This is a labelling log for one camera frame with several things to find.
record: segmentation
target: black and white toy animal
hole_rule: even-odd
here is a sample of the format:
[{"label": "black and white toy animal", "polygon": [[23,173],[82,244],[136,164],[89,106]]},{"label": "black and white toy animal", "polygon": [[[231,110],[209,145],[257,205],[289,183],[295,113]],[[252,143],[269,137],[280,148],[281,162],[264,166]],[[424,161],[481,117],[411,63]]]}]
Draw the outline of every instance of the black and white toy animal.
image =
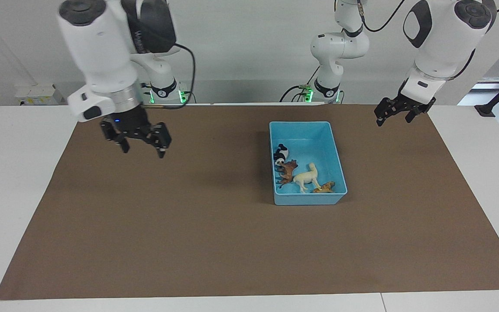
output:
[{"label": "black and white toy animal", "polygon": [[285,163],[288,158],[288,149],[283,145],[279,144],[279,148],[277,148],[277,152],[273,154],[273,160],[275,161],[276,166],[280,166]]}]

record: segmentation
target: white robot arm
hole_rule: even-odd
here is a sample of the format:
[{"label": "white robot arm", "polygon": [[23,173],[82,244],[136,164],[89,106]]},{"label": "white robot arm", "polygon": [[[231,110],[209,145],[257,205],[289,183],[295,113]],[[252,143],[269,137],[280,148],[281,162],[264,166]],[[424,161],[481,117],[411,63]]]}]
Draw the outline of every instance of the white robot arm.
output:
[{"label": "white robot arm", "polygon": [[[435,14],[431,13],[426,0],[417,2],[408,18],[413,13],[420,29],[413,38],[405,29],[404,33],[418,48],[418,55],[398,96],[385,97],[376,107],[378,126],[400,112],[408,112],[405,118],[408,123],[428,112],[436,101],[435,93],[463,73],[475,48],[495,22],[496,12],[494,0],[450,0]],[[454,75],[468,57],[463,70]]]},{"label": "white robot arm", "polygon": [[147,71],[157,98],[179,99],[180,87],[170,65],[157,57],[178,51],[172,49],[176,34],[166,2],[66,0],[58,22],[86,81],[67,99],[78,120],[104,117],[100,124],[105,138],[123,152],[130,148],[126,138],[133,138],[155,147],[162,158],[172,139],[164,123],[152,125],[147,120],[131,60]]},{"label": "white robot arm", "polygon": [[317,79],[311,85],[313,98],[327,103],[338,97],[344,73],[342,59],[356,59],[369,50],[369,37],[363,32],[357,0],[338,0],[334,12],[341,33],[320,34],[311,42],[311,54],[319,61]]}]

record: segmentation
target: blue tray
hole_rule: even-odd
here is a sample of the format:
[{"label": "blue tray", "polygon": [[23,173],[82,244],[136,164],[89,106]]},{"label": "blue tray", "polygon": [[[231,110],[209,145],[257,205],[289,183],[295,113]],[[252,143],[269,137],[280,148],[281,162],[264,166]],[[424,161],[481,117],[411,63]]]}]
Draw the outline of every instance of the blue tray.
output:
[{"label": "blue tray", "polygon": [[[271,164],[273,168],[273,191],[277,205],[334,205],[348,193],[338,150],[334,142],[331,124],[329,122],[271,122],[269,124],[271,139]],[[297,160],[296,174],[309,171],[309,163],[317,167],[317,180],[320,185],[334,181],[336,193],[317,193],[311,191],[313,184],[305,184],[307,193],[300,193],[299,186],[294,182],[279,189],[281,177],[273,162],[273,153],[279,144],[284,144],[289,155],[287,162]]]}]

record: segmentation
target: animal figurine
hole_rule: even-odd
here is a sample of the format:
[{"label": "animal figurine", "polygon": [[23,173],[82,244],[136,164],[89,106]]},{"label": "animal figurine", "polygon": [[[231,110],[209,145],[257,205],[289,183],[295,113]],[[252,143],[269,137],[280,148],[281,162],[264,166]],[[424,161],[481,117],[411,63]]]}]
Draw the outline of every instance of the animal figurine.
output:
[{"label": "animal figurine", "polygon": [[309,164],[309,171],[296,175],[294,177],[294,182],[297,185],[299,185],[299,191],[302,193],[305,193],[305,190],[307,190],[307,188],[305,187],[304,184],[307,184],[307,183],[313,182],[313,184],[317,188],[319,188],[319,189],[321,188],[321,186],[319,185],[319,182],[317,182],[317,176],[318,176],[318,172],[317,172],[317,168],[315,167],[315,164],[310,163]]},{"label": "animal figurine", "polygon": [[292,182],[294,177],[292,176],[292,173],[294,172],[294,169],[298,167],[298,164],[295,160],[292,160],[291,162],[283,162],[280,164],[281,166],[281,171],[284,172],[284,174],[280,174],[282,180],[279,182],[281,186],[279,189],[281,189],[285,184],[289,184]]},{"label": "animal figurine", "polygon": [[273,154],[273,160],[275,161],[275,165],[280,166],[286,161],[286,159],[288,159],[288,149],[283,144],[279,144],[277,152]]},{"label": "animal figurine", "polygon": [[332,190],[332,188],[336,185],[335,182],[333,181],[330,181],[330,182],[326,182],[325,184],[323,184],[323,186],[321,186],[320,188],[316,188],[313,190],[313,193],[334,193],[334,190]]}]

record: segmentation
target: brown paper mat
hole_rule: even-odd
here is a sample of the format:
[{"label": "brown paper mat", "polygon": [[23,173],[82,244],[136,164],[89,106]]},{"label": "brown paper mat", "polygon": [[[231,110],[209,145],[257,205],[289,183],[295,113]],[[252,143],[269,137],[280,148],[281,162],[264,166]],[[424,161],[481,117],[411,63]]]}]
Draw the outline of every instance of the brown paper mat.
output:
[{"label": "brown paper mat", "polygon": [[[0,300],[499,289],[499,239],[428,116],[378,128],[372,110],[150,110],[164,159],[78,124]],[[338,205],[273,205],[272,120],[331,122]]]}]

